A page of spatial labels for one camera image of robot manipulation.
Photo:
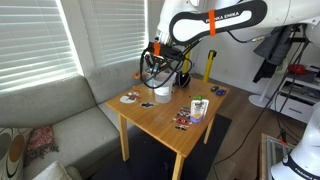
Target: gray couch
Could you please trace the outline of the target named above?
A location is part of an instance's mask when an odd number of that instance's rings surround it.
[[[56,160],[84,171],[119,147],[117,115],[104,103],[139,83],[133,79],[138,68],[138,61],[116,63],[85,77],[79,75],[0,97],[0,127],[50,124],[60,149],[32,161],[24,168],[24,179],[32,179]],[[132,124],[128,129],[130,136],[138,132]]]

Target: yellow object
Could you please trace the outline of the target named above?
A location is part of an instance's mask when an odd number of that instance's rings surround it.
[[[190,51],[186,54],[186,59],[183,62],[183,73],[187,73],[189,70],[189,61],[187,59],[190,59]]]
[[[206,65],[206,69],[205,69],[204,75],[203,75],[204,82],[208,82],[208,80],[209,80],[209,75],[210,75],[211,66],[213,63],[213,58],[216,57],[216,55],[217,55],[216,51],[214,51],[214,50],[209,51],[207,65]]]

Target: table leg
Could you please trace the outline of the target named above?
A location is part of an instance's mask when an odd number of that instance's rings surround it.
[[[120,141],[121,141],[122,159],[123,161],[126,161],[129,159],[127,120],[120,114],[118,114],[118,120],[120,125]]]
[[[173,175],[172,175],[173,180],[180,179],[183,162],[184,162],[184,157],[182,157],[180,154],[177,154],[176,162],[174,164]]]
[[[208,138],[209,138],[209,135],[210,135],[210,132],[211,132],[212,124],[213,124],[213,121],[214,121],[214,117],[215,116],[213,116],[213,118],[211,119],[210,123],[208,124],[207,132],[206,132],[206,135],[205,135],[204,141],[203,141],[204,144],[207,144],[207,142],[208,142]]]

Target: window blinds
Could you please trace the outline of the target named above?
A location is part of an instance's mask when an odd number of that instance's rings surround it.
[[[79,0],[97,67],[140,59],[146,46],[146,0]]]
[[[55,0],[0,1],[0,94],[75,74]]]

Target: white robot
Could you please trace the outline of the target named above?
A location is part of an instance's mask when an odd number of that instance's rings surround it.
[[[175,71],[185,54],[205,36],[247,27],[304,23],[307,24],[307,38],[320,46],[320,0],[244,0],[206,13],[197,11],[195,6],[198,4],[199,0],[165,0],[155,41],[150,42],[141,55],[141,74],[144,60],[152,68],[154,76],[168,67]],[[186,48],[181,51],[175,45]],[[172,68],[174,61],[178,64]],[[271,168],[271,173],[276,180],[320,179],[320,103],[314,106],[300,143],[282,162]]]

